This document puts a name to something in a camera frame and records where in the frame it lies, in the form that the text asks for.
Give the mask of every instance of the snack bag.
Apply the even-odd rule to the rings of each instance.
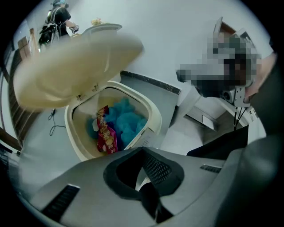
[[[103,150],[103,142],[106,146],[106,151],[108,154],[112,154],[117,152],[117,138],[115,131],[107,125],[107,122],[104,120],[104,114],[109,113],[108,106],[103,107],[97,113],[97,123],[99,127],[99,139],[98,139],[98,149]]]

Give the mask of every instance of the mesh grille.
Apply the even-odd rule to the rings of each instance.
[[[153,184],[163,182],[171,173],[171,168],[167,164],[160,162],[148,153],[146,153],[143,168]]]
[[[43,214],[59,221],[79,190],[76,186],[67,185],[43,210]]]
[[[206,164],[204,164],[200,168],[203,169],[203,170],[207,170],[207,171],[215,172],[215,173],[219,173],[222,169],[222,167],[211,166],[211,165],[206,165]]]

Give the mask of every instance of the washing machine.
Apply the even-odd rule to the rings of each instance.
[[[13,81],[17,101],[33,111],[66,106],[68,136],[80,160],[85,161],[106,155],[88,136],[87,119],[126,97],[147,123],[125,149],[151,146],[162,125],[158,108],[141,93],[110,81],[142,51],[143,44],[134,35],[105,30],[61,43],[17,68]]]

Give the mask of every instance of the baseboard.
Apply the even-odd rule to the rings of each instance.
[[[181,90],[177,87],[174,87],[172,85],[169,85],[169,84],[166,84],[164,82],[161,82],[161,81],[158,81],[158,80],[155,80],[153,78],[149,78],[149,77],[146,77],[146,76],[143,76],[143,75],[139,75],[139,74],[136,74],[136,73],[131,73],[131,72],[128,72],[128,71],[121,71],[120,72],[121,75],[124,75],[124,76],[129,76],[129,77],[133,77],[133,78],[136,78],[138,80],[142,80],[142,81],[145,81],[147,83],[150,83],[150,84],[153,84],[155,86],[158,86],[158,87],[161,87],[167,91],[170,91],[174,94],[177,94],[179,95]]]

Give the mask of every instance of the gray vent slot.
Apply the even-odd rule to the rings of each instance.
[[[43,210],[43,214],[54,221],[59,221],[80,190],[79,187],[67,185]]]
[[[204,164],[200,168],[203,169],[203,170],[210,171],[210,172],[215,172],[215,173],[219,173],[221,171],[221,169],[222,169],[222,167],[206,165],[206,164]]]

